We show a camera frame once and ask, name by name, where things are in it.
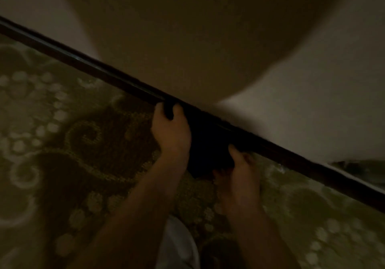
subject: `patterned carpet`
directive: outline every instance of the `patterned carpet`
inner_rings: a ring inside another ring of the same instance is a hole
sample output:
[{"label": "patterned carpet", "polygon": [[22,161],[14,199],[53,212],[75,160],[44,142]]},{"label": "patterned carpet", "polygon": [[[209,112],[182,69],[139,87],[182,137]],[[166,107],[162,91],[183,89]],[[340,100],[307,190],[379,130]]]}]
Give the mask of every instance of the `patterned carpet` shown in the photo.
[{"label": "patterned carpet", "polygon": [[[64,268],[159,155],[152,106],[0,36],[0,268]],[[267,213],[303,268],[385,267],[385,217],[255,155]],[[243,268],[213,181],[172,212],[202,267]]]}]

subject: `wall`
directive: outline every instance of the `wall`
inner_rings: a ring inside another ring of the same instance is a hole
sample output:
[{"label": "wall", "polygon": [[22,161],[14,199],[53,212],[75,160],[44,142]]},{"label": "wall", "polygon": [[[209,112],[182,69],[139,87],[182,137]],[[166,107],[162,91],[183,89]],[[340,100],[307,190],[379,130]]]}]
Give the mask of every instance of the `wall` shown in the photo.
[{"label": "wall", "polygon": [[0,15],[330,162],[385,157],[384,3],[0,0]]}]

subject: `floral carpet pattern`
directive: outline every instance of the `floral carpet pattern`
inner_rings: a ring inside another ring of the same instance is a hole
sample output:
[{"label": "floral carpet pattern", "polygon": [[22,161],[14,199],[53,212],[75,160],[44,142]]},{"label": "floral carpet pattern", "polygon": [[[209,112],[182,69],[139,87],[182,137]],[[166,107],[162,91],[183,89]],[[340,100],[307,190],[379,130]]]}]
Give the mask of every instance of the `floral carpet pattern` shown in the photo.
[{"label": "floral carpet pattern", "polygon": [[[65,268],[159,156],[152,106],[0,36],[0,268]],[[385,268],[385,216],[255,155],[264,209],[303,268]],[[244,268],[212,180],[172,213],[202,268]]]}]

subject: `dark wooden baseboard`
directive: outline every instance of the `dark wooden baseboard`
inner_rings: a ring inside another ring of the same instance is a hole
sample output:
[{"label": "dark wooden baseboard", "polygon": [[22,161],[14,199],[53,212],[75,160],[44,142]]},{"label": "dark wooden baseboard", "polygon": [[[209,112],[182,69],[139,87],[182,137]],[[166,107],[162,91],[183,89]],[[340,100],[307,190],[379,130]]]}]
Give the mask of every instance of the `dark wooden baseboard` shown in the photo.
[{"label": "dark wooden baseboard", "polygon": [[[156,104],[157,102],[164,101],[166,99],[180,102],[177,98],[149,86],[138,79],[115,69],[114,67],[106,65],[98,60],[84,55],[81,52],[36,33],[33,30],[13,23],[3,17],[0,17],[0,33],[65,64],[75,67],[80,71],[100,78],[103,81],[151,104]],[[371,189],[367,185],[358,181],[347,178],[333,169],[313,163],[302,156],[279,147],[278,145],[255,134],[230,125],[228,122],[201,111],[192,105],[185,102],[181,103],[196,112],[200,119],[210,120],[212,123],[216,124],[218,128],[225,128],[230,132],[234,132],[236,136],[245,138],[245,140],[249,142],[248,145],[252,146],[254,152],[272,159],[289,169],[293,169],[306,177],[314,179],[325,186],[333,188],[381,212],[385,212],[385,194]]]}]

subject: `person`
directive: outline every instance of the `person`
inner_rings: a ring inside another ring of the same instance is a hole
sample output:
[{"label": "person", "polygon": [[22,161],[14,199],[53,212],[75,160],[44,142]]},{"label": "person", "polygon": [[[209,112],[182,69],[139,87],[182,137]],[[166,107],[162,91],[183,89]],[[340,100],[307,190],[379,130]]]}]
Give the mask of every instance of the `person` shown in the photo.
[{"label": "person", "polygon": [[[166,224],[170,227],[167,219],[178,183],[187,168],[191,145],[191,132],[183,108],[177,104],[173,113],[173,120],[168,120],[163,104],[156,105],[151,131],[161,148],[159,159],[68,269],[162,267],[159,266],[159,248],[166,235]],[[214,171],[214,176],[224,213],[248,266],[299,268],[262,208],[259,174],[253,172],[253,158],[233,145],[229,146],[229,152],[234,169],[226,173]],[[178,258],[177,255],[169,254],[173,258]],[[199,268],[199,264],[193,263],[170,260],[166,265],[163,262],[163,268]]]}]

